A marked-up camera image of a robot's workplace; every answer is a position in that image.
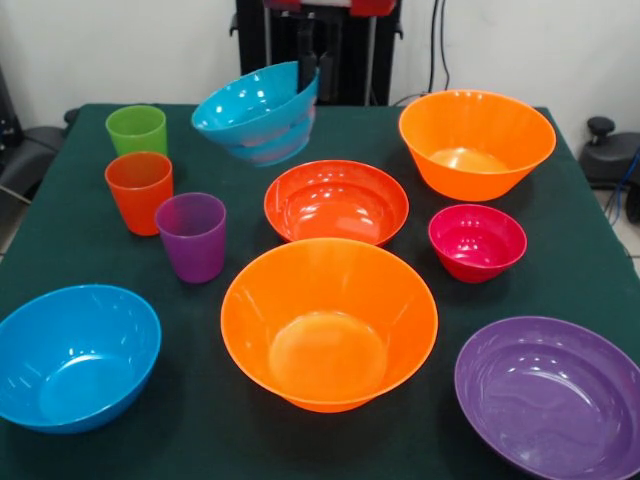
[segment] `cup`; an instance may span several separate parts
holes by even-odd
[[[151,105],[132,105],[107,118],[107,131],[118,155],[158,152],[167,155],[167,117]]]
[[[206,193],[176,195],[156,212],[156,225],[176,275],[187,283],[214,279],[224,265],[227,211]]]
[[[111,162],[104,177],[127,228],[157,235],[156,210],[173,195],[171,161],[155,152],[129,153]]]

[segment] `floor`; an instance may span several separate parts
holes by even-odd
[[[594,194],[600,205],[604,208],[611,192],[600,190],[594,191]],[[623,194],[623,211],[620,214],[620,218],[612,228],[620,242],[622,242],[626,247],[629,255],[633,257],[636,272],[638,272],[638,275],[640,276],[640,225],[632,225],[629,223],[624,212],[624,201],[625,197]],[[9,215],[9,220],[0,224],[0,262],[2,262],[2,259],[4,258],[4,253],[11,247],[11,242],[20,228],[20,224],[22,223],[27,211],[27,206],[16,206],[16,208],[11,212],[11,215]]]
[[[17,206],[7,215],[8,219],[0,223],[0,262],[4,258],[4,253],[9,250],[27,211],[28,207],[26,205]]]

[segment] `green tablecloth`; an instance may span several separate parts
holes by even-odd
[[[103,172],[114,151],[104,121],[114,108],[82,109],[0,264],[0,318],[52,289],[121,285],[156,308],[162,352],[139,401],[101,430],[56,437],[0,420],[2,479],[520,478],[474,433],[454,395],[454,362],[473,332],[512,315],[551,315],[603,334],[640,361],[640,284],[561,137],[552,158],[490,202],[522,223],[526,256],[494,281],[465,285],[442,269],[427,240],[429,219],[453,202],[420,178],[398,134],[400,109],[319,108],[303,153],[255,169],[193,131],[192,106],[162,106],[176,191],[213,193],[229,212],[223,273],[189,286],[172,273],[159,238],[128,233],[111,199]],[[371,163],[404,186],[411,214],[387,248],[427,281],[440,312],[422,369],[339,415],[297,409],[254,385],[227,355],[219,328],[231,280],[280,243],[263,215],[265,189],[292,165],[326,158]]]

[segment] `purple bowl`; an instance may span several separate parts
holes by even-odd
[[[640,369],[585,328],[545,317],[488,325],[462,347],[455,386],[476,432],[529,473],[621,480],[640,472]]]

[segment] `black knob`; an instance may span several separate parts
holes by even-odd
[[[607,117],[591,117],[587,120],[587,127],[589,127],[591,135],[593,135],[592,143],[597,145],[616,129],[616,124]]]

